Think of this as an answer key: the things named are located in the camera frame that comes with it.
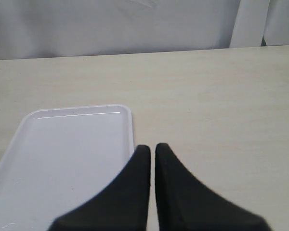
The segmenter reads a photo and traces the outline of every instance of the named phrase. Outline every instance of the white backdrop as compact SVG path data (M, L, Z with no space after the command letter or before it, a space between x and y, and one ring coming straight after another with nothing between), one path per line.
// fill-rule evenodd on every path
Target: white backdrop
M0 59L260 46L263 35L289 44L289 0L0 0Z

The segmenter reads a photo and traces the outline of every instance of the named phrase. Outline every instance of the wooden table surface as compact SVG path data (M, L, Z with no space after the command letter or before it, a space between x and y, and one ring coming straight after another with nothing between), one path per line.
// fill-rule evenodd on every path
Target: wooden table surface
M210 188L289 231L289 46L0 61L0 158L29 112L111 103L131 108L135 144L168 142Z

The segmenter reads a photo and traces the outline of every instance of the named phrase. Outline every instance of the white tray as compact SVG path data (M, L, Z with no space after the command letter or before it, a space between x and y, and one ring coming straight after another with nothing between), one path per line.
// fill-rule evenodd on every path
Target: white tray
M27 115L0 162L0 231L46 231L101 191L133 150L123 105Z

